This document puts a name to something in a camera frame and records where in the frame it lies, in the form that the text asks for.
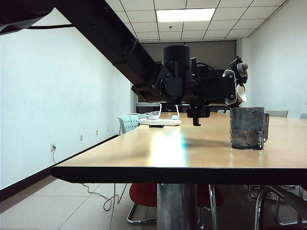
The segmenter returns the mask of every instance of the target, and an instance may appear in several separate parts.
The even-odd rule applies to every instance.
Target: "pitcher handle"
[[[269,135],[269,114],[264,114],[263,121],[263,142],[267,142]]]

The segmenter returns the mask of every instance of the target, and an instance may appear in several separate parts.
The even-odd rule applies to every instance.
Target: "tabletop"
[[[161,118],[170,118],[162,113]],[[263,150],[232,149],[229,114],[201,126],[136,129],[51,169],[73,183],[300,184],[307,178],[307,120],[270,117]]]

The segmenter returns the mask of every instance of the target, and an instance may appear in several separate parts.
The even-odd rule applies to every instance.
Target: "ceiling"
[[[289,0],[106,0],[141,42],[247,37]],[[155,10],[216,8],[211,21],[159,23]]]

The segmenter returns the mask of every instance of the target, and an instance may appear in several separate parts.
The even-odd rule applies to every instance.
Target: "baseboard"
[[[101,144],[103,144],[103,143],[105,143],[105,142],[107,142],[107,141],[109,141],[109,140],[111,140],[113,138],[116,138],[116,137],[118,137],[118,135],[114,135],[114,136],[112,136],[112,137],[110,137],[110,138],[108,138],[106,140],[103,140],[103,141],[99,142],[98,144],[95,144],[95,145],[93,145],[93,146],[91,146],[91,147],[89,147],[89,148],[87,148],[87,149],[85,149],[85,150],[83,150],[81,152],[78,152],[77,154],[75,154],[75,155],[73,155],[71,157],[68,157],[68,158],[60,161],[59,163],[67,161],[70,158],[73,158],[73,157],[75,157],[75,156],[77,156],[77,155],[79,155],[81,153],[84,153],[85,151],[88,151],[88,150],[90,150],[90,149],[92,149],[92,148],[94,148],[94,147],[96,147],[98,145],[101,145]],[[23,180],[18,181],[18,182],[14,183],[14,184],[6,187],[6,188],[1,189],[0,190],[0,202],[2,202],[3,200],[5,200],[5,199],[15,195],[16,193],[18,193],[20,191],[30,187],[31,185],[33,185],[33,184],[43,180],[44,178],[48,177],[50,175],[50,169],[52,167],[54,167],[54,166],[55,166],[55,164],[51,165],[50,167],[48,167],[46,169],[43,169],[43,170],[37,172],[37,173],[35,173],[35,174],[31,175],[31,176],[28,176],[27,178],[24,178]]]

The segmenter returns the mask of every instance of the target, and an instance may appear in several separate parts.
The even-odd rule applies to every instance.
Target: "power strip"
[[[172,120],[172,119],[157,119],[150,120],[146,118],[142,118],[139,120],[141,125],[165,125],[165,126],[179,126],[181,125],[180,120]]]

